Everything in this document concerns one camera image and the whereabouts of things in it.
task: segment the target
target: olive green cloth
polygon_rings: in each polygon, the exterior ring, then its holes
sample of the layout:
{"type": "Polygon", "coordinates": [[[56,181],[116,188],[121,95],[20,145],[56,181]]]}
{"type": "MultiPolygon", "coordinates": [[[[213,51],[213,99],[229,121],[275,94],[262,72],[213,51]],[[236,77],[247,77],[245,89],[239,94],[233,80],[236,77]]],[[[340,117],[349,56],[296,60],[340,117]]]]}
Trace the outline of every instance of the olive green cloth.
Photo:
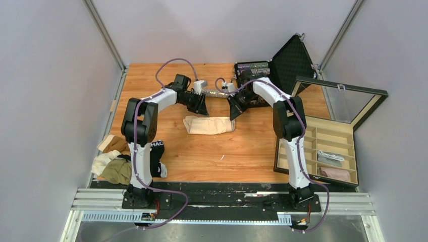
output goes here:
{"type": "Polygon", "coordinates": [[[129,185],[131,181],[131,163],[118,158],[110,161],[100,175],[113,184],[129,185]]]}

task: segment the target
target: pink cloth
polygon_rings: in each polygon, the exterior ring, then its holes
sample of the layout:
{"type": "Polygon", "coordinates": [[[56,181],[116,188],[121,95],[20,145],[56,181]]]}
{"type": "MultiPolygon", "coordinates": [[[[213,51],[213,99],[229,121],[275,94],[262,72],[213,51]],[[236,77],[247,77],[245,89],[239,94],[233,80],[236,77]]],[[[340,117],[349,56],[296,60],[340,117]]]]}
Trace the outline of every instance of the pink cloth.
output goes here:
{"type": "Polygon", "coordinates": [[[321,175],[337,180],[349,180],[351,175],[347,170],[321,167],[321,175]]]}

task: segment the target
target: cable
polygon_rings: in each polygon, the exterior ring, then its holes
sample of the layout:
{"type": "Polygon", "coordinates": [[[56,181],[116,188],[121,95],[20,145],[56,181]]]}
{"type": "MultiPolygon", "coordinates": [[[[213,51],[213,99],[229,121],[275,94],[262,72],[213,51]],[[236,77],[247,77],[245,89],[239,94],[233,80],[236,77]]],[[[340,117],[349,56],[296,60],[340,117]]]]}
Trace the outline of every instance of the cable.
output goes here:
{"type": "Polygon", "coordinates": [[[308,174],[306,174],[305,173],[305,171],[304,171],[304,169],[303,169],[303,164],[302,164],[302,160],[301,160],[301,158],[300,158],[300,149],[299,149],[299,147],[300,147],[300,139],[302,139],[304,136],[305,136],[305,133],[306,133],[306,128],[305,128],[305,124],[303,123],[303,121],[302,121],[302,118],[299,116],[299,114],[297,113],[297,111],[296,111],[296,109],[294,108],[294,106],[293,106],[293,104],[291,103],[291,101],[285,96],[285,95],[283,95],[283,92],[278,88],[278,87],[276,87],[274,84],[272,84],[271,82],[266,82],[266,81],[263,81],[263,80],[260,80],[260,79],[253,79],[253,80],[250,80],[250,81],[248,81],[248,82],[246,82],[244,85],[242,85],[241,87],[239,87],[238,89],[236,89],[236,90],[234,90],[234,91],[232,91],[232,92],[226,92],[226,91],[223,91],[221,88],[219,88],[218,87],[218,85],[217,85],[217,82],[219,81],[219,80],[223,80],[223,81],[225,81],[225,79],[224,78],[222,78],[222,77],[219,77],[219,78],[217,78],[216,79],[216,81],[214,82],[214,85],[216,86],[216,88],[217,88],[217,90],[218,91],[220,91],[220,92],[223,92],[223,93],[226,93],[226,94],[234,94],[234,93],[237,93],[237,92],[239,92],[239,91],[241,91],[243,88],[245,88],[247,85],[249,85],[250,83],[253,83],[253,82],[261,82],[261,83],[264,83],[264,84],[266,84],[266,85],[268,85],[268,86],[270,86],[270,87],[272,87],[281,97],[283,97],[286,101],[287,101],[287,103],[288,103],[288,105],[291,107],[291,109],[293,110],[293,113],[294,113],[294,115],[296,115],[296,117],[297,117],[297,119],[299,120],[299,123],[300,123],[300,125],[302,126],[302,134],[299,136],[299,138],[297,139],[297,143],[296,143],[296,145],[297,145],[297,159],[298,159],[298,161],[299,161],[299,166],[300,166],[300,170],[302,171],[302,173],[303,173],[303,175],[305,176],[305,178],[306,179],[308,179],[310,182],[312,182],[312,183],[314,183],[314,184],[317,184],[317,185],[319,185],[319,186],[321,186],[321,187],[323,187],[325,190],[326,190],[326,192],[327,192],[327,202],[326,202],[326,209],[324,210],[324,214],[323,214],[323,216],[322,216],[322,218],[321,218],[321,220],[319,221],[319,223],[317,224],[317,225],[315,225],[313,228],[311,228],[311,229],[307,229],[307,230],[298,230],[298,229],[296,229],[296,231],[298,231],[298,232],[301,232],[301,233],[309,233],[309,232],[312,232],[312,231],[314,231],[314,230],[316,230],[323,222],[324,222],[324,220],[325,220],[325,218],[326,218],[326,215],[327,215],[327,211],[328,211],[328,209],[329,209],[329,204],[330,204],[330,191],[329,191],[329,188],[326,186],[326,185],[324,185],[324,184],[322,184],[322,183],[320,183],[320,182],[318,182],[318,181],[315,181],[315,180],[312,180],[310,177],[309,177],[309,175],[308,174]]]}
{"type": "Polygon", "coordinates": [[[186,90],[189,89],[190,84],[192,84],[192,79],[190,79],[189,84],[187,84],[186,90]]]}
{"type": "MultiPolygon", "coordinates": [[[[157,77],[157,75],[159,74],[159,72],[168,64],[168,63],[170,63],[170,62],[173,62],[173,61],[184,61],[184,62],[187,62],[189,65],[190,65],[190,67],[192,68],[192,70],[193,70],[193,74],[195,75],[195,80],[198,80],[198,76],[197,76],[197,74],[196,74],[196,70],[195,70],[195,68],[193,67],[193,65],[192,65],[192,63],[190,63],[188,60],[186,60],[186,59],[183,59],[183,58],[174,58],[174,59],[171,59],[171,60],[169,60],[169,61],[167,61],[167,62],[165,62],[160,68],[159,68],[159,70],[156,72],[156,74],[155,74],[155,78],[156,78],[156,80],[157,80],[157,82],[159,82],[159,84],[162,86],[162,89],[161,90],[159,90],[158,92],[156,92],[155,94],[153,94],[153,95],[151,95],[151,96],[149,96],[149,97],[146,97],[146,98],[144,98],[144,99],[141,99],[138,103],[137,103],[137,106],[136,106],[136,108],[135,108],[135,117],[134,117],[134,155],[133,155],[133,166],[134,167],[136,167],[136,159],[137,159],[137,118],[138,118],[138,110],[140,109],[140,106],[142,105],[142,103],[144,103],[145,101],[147,101],[147,100],[150,100],[150,99],[152,99],[152,98],[155,98],[155,97],[158,97],[158,96],[160,96],[164,91],[165,91],[165,85],[159,80],[159,78],[157,77]]],[[[140,177],[138,176],[138,173],[137,173],[137,171],[136,170],[134,170],[134,174],[135,174],[135,177],[137,178],[137,180],[141,183],[141,185],[143,185],[143,187],[145,187],[146,189],[150,189],[150,190],[152,190],[152,191],[154,191],[154,192],[164,192],[164,193],[174,193],[174,194],[179,194],[179,195],[182,195],[182,196],[184,196],[184,198],[186,199],[186,202],[184,203],[184,205],[183,205],[183,207],[181,207],[179,210],[178,210],[178,212],[177,213],[175,213],[171,218],[169,218],[169,219],[167,219],[167,220],[165,220],[164,222],[162,222],[162,223],[159,223],[159,224],[156,224],[156,225],[153,225],[153,226],[148,226],[148,227],[140,227],[140,226],[137,226],[137,227],[130,227],[130,228],[127,228],[127,229],[124,229],[124,230],[122,230],[122,231],[120,231],[120,232],[118,232],[118,233],[116,233],[116,234],[114,234],[114,235],[112,235],[111,237],[109,237],[109,238],[107,238],[107,239],[105,239],[105,240],[103,240],[102,242],[106,242],[106,241],[109,241],[109,240],[111,240],[111,239],[113,239],[113,238],[116,238],[117,236],[119,236],[120,234],[123,234],[123,233],[125,233],[125,232],[128,232],[128,231],[131,231],[131,230],[135,230],[135,229],[139,229],[139,228],[142,228],[143,230],[146,230],[146,229],[152,229],[152,228],[159,228],[159,227],[161,227],[161,226],[163,226],[163,225],[165,225],[165,224],[167,224],[168,222],[170,222],[171,220],[173,220],[175,217],[177,217],[177,215],[179,215],[183,210],[184,210],[184,208],[187,206],[187,204],[189,203],[189,197],[185,194],[185,193],[183,193],[183,192],[180,192],[180,191],[174,191],[174,190],[166,190],[166,189],[159,189],[159,188],[152,188],[152,187],[149,187],[148,185],[146,185],[141,179],[140,179],[140,177]]]]}

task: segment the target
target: black fabric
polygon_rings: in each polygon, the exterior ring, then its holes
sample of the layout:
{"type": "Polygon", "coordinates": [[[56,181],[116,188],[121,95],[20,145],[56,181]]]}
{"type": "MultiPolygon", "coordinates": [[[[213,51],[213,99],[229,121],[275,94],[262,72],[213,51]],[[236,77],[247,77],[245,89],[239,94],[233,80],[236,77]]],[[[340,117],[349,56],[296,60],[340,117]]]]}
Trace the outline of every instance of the black fabric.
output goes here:
{"type": "Polygon", "coordinates": [[[125,159],[127,161],[131,161],[131,156],[130,155],[120,154],[120,155],[118,155],[118,158],[122,158],[122,159],[125,159]]]}
{"type": "MultiPolygon", "coordinates": [[[[162,167],[160,165],[162,155],[165,152],[164,142],[162,140],[153,141],[150,147],[150,174],[152,177],[160,177],[162,167]]],[[[123,158],[131,161],[130,155],[120,154],[118,158],[123,158]]]]}

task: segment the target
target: hinge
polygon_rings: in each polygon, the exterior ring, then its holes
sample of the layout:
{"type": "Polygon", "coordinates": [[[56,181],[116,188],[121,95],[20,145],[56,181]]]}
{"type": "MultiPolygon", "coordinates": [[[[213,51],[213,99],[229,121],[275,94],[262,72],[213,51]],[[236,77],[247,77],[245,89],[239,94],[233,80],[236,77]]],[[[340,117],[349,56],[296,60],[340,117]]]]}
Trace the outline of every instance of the hinge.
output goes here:
{"type": "Polygon", "coordinates": [[[319,67],[319,64],[311,64],[310,65],[312,67],[312,69],[315,70],[315,72],[313,73],[313,78],[316,79],[320,74],[322,74],[322,70],[319,67]]]}

